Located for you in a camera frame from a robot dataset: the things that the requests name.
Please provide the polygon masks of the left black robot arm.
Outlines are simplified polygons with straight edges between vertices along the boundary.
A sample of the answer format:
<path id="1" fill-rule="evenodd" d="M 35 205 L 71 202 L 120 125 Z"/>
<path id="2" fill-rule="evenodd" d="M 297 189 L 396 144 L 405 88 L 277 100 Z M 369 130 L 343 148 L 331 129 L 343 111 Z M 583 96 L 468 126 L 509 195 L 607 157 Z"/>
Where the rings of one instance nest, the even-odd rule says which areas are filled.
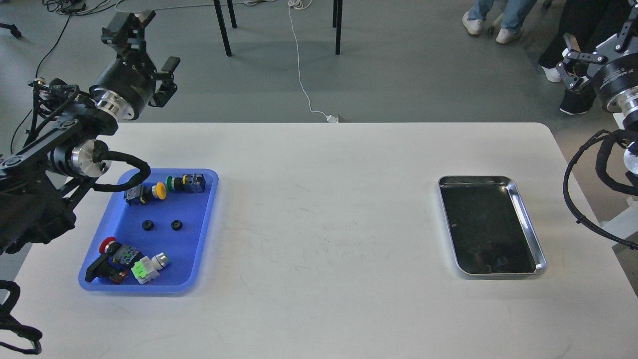
<path id="1" fill-rule="evenodd" d="M 19 152 L 1 159 L 1 252 L 27 243 L 50 243 L 75 227 L 74 209 L 90 190 L 125 191 L 149 177 L 150 166 L 111 151 L 98 136 L 112 136 L 121 120 L 163 107 L 177 91 L 178 57 L 157 70 L 148 56 L 145 29 L 154 10 L 118 13 L 101 40 L 116 51 L 89 91 L 61 79 L 37 78 L 33 117 Z"/>

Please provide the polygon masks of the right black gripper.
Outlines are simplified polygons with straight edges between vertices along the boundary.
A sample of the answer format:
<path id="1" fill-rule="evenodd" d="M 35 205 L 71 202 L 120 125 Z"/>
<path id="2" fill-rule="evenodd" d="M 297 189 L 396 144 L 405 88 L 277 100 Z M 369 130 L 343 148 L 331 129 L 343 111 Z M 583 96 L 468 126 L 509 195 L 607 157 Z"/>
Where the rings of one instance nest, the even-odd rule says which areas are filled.
<path id="1" fill-rule="evenodd" d="M 563 35 L 566 48 L 556 70 L 568 91 L 582 93 L 592 84 L 604 111 L 637 111 L 638 55 L 632 54 L 637 15 L 633 7 L 621 29 L 599 44 L 598 53 L 581 51 L 574 35 Z"/>

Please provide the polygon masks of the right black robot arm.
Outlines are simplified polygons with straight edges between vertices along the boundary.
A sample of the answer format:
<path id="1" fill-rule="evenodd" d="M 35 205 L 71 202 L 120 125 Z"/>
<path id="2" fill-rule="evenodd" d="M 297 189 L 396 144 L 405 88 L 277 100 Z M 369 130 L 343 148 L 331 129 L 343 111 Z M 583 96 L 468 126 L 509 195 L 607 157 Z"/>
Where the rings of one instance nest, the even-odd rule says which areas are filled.
<path id="1" fill-rule="evenodd" d="M 631 12 L 618 32 L 602 41 L 592 52 L 582 51 L 576 38 L 565 34 L 566 53 L 557 69 L 568 91 L 581 93 L 592 88 L 605 112 L 619 113 L 624 117 L 620 129 L 596 132 L 568 161 L 562 184 L 566 205 L 577 223 L 601 237 L 636 250 L 636 242 L 616 236 L 588 219 L 572 201 L 568 188 L 573 168 L 581 156 L 590 147 L 599 145 L 595 162 L 599 181 L 614 192 L 631 197 L 637 195 L 637 2 L 632 0 L 630 5 Z M 616 181 L 608 173 L 609 157 L 615 146 L 624 150 L 625 175 L 629 184 Z"/>

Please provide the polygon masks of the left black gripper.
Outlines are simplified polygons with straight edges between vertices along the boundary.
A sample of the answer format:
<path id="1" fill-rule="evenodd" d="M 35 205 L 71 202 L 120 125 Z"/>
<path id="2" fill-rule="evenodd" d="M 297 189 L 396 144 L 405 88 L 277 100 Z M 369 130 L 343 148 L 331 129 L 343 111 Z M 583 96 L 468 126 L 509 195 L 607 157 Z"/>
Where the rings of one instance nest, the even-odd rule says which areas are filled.
<path id="1" fill-rule="evenodd" d="M 144 38 L 145 28 L 155 15 L 154 10 L 118 13 L 102 29 L 102 43 L 112 47 L 117 55 L 100 73 L 90 93 L 98 100 L 103 93 L 110 91 L 125 101 L 128 109 L 121 116 L 122 120 L 137 120 L 147 102 L 151 107 L 163 108 L 178 89 L 174 71 L 181 62 L 180 57 L 169 57 L 161 70 L 151 73 L 150 77 L 140 71 L 140 68 L 155 68 L 146 51 Z M 161 84 L 155 91 L 157 81 Z"/>

